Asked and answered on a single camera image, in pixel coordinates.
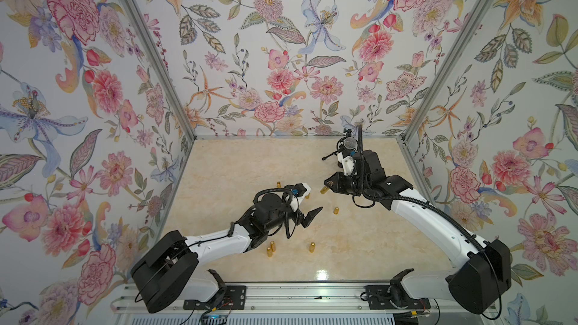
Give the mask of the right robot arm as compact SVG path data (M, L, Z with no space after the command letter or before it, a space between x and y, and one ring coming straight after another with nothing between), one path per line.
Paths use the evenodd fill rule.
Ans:
M471 314L484 316L511 287L510 249L500 240L489 242L476 236L456 219L427 201L411 183L387 175L379 156L364 149L363 130L344 130L333 155L340 171L325 180L333 193L367 200L367 208L380 204L409 221L449 259L447 272L416 272L405 269L388 280L380 295L366 290L367 300L385 299L394 308L408 308L422 299L453 300Z

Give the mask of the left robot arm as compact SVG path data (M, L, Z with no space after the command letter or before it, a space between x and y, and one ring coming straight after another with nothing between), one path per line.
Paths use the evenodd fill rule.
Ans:
M226 297L225 281L215 270L198 272L197 267L253 251L280 230L290 239L297 227L307 228L320 212L301 211L310 194L311 188L305 183L265 189L225 230L202 236L183 236L177 230L165 234L130 271L138 289L135 301L143 302L151 314L178 299L218 307Z

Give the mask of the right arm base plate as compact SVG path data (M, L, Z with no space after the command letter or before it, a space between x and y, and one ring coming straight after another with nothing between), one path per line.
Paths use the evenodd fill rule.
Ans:
M426 311L430 310L428 299L411 299L398 287L367 285L360 295L370 310Z

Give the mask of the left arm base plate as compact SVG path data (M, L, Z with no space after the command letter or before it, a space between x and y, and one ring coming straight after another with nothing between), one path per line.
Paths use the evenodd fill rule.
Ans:
M226 285L205 302L186 299L183 310L244 310L248 288L243 285Z

